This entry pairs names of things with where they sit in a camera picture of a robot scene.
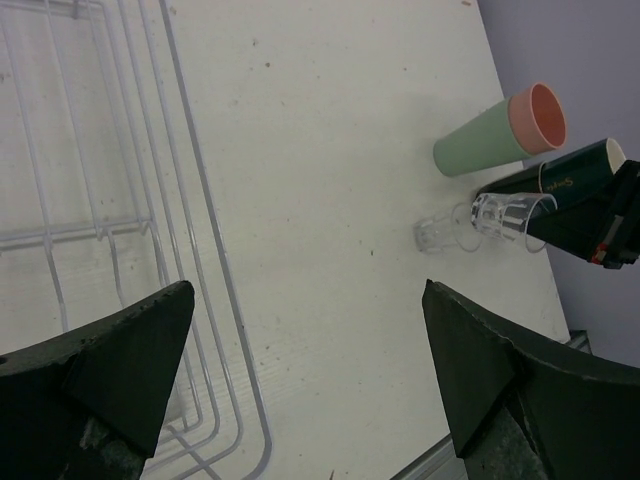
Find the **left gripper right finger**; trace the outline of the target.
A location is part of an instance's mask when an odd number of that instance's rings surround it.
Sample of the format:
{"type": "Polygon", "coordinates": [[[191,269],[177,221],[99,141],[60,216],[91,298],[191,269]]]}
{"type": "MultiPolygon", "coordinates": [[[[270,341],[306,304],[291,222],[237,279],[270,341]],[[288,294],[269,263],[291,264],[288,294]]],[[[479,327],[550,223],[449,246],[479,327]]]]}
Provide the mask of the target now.
{"type": "Polygon", "coordinates": [[[456,455],[502,411],[535,447],[546,479],[639,476],[639,371],[556,342],[428,281],[426,330],[456,455]]]}

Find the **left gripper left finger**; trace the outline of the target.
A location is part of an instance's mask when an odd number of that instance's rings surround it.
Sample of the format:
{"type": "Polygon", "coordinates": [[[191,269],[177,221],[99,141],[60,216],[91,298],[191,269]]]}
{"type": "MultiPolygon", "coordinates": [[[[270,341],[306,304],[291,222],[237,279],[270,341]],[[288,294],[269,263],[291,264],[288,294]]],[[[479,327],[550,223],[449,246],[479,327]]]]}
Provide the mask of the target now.
{"type": "Polygon", "coordinates": [[[1,357],[4,479],[138,479],[153,457],[195,308],[175,282],[1,357]]]}

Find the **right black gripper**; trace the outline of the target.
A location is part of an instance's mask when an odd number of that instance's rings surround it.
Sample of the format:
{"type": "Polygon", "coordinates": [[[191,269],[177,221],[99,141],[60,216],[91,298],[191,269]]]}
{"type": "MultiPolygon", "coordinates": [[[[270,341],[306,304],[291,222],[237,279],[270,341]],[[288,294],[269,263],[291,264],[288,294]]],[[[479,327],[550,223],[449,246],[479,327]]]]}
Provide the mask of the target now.
{"type": "Polygon", "coordinates": [[[626,160],[599,192],[529,221],[527,233],[566,253],[621,269],[639,258],[639,162],[626,160]]]}

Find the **dark teal cup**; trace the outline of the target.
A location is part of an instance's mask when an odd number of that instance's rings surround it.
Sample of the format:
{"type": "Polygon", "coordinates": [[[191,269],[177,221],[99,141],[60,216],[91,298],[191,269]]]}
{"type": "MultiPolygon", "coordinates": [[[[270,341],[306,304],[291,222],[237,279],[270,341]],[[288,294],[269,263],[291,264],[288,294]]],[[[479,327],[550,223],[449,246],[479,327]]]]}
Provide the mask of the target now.
{"type": "Polygon", "coordinates": [[[605,138],[539,167],[538,188],[557,200],[578,197],[610,181],[626,156],[613,138],[605,138]]]}

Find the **clear glass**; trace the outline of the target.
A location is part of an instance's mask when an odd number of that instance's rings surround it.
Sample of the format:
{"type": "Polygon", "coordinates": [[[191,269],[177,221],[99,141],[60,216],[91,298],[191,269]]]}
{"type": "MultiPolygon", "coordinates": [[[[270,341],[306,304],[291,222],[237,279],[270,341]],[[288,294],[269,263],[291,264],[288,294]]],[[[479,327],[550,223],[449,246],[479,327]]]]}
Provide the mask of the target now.
{"type": "Polygon", "coordinates": [[[538,253],[546,242],[528,233],[529,223],[556,210],[557,202],[550,194],[482,193],[471,203],[471,224],[485,236],[518,244],[529,253],[538,253]]]}
{"type": "Polygon", "coordinates": [[[471,222],[471,205],[458,203],[451,209],[417,221],[413,227],[417,249],[424,254],[449,250],[477,251],[483,237],[471,222]]]}

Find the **black mug with handle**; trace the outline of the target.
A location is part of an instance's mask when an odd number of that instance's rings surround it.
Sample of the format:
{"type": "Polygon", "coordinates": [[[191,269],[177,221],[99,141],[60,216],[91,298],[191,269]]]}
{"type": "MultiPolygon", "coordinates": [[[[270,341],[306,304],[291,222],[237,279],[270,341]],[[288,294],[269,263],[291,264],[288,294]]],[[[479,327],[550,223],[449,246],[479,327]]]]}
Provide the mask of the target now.
{"type": "Polygon", "coordinates": [[[495,180],[481,187],[475,194],[478,197],[485,193],[516,194],[516,193],[540,193],[540,168],[530,167],[495,180]]]}

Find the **pink cup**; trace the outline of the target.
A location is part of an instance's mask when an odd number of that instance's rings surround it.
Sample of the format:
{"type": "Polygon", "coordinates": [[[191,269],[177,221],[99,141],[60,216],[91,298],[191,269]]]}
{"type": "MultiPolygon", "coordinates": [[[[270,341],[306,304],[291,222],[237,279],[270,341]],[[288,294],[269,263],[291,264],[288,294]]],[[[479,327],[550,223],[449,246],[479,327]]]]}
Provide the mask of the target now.
{"type": "Polygon", "coordinates": [[[535,83],[508,100],[508,119],[519,146],[535,156],[561,148],[567,138],[563,108],[554,91],[535,83]]]}

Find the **light green plastic cup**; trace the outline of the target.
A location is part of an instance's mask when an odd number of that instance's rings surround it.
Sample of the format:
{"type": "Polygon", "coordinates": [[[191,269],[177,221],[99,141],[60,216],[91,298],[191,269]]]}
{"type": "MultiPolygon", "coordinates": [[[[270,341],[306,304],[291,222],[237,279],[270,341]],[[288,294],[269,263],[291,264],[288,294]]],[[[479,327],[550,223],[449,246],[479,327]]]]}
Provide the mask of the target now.
{"type": "Polygon", "coordinates": [[[509,103],[504,99],[435,142],[434,162],[443,175],[455,177],[529,157],[513,133],[509,103]]]}

